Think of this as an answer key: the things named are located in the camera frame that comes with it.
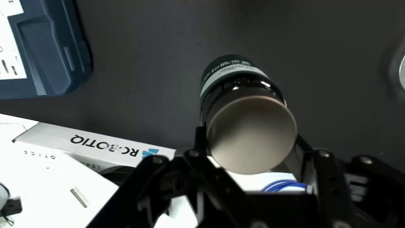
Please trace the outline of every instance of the blue object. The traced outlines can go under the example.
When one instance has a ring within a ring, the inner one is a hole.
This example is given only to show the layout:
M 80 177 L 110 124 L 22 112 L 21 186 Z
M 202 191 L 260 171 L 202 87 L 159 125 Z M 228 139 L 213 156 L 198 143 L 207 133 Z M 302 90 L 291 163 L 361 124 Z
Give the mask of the blue object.
M 142 151 L 142 157 L 146 158 L 148 156 L 157 155 L 159 152 L 160 152 L 160 150 L 150 148 L 148 151 Z
M 264 191 L 266 193 L 279 193 L 281 191 L 283 189 L 285 188 L 302 188 L 302 189 L 307 189 L 307 185 L 304 182 L 298 182 L 298 181 L 294 181 L 294 180 L 279 180 L 279 181 L 275 181 L 270 185 L 267 185 Z
M 27 79 L 0 80 L 0 99 L 59 96 L 91 74 L 91 56 L 74 0 L 21 0 L 9 23 Z

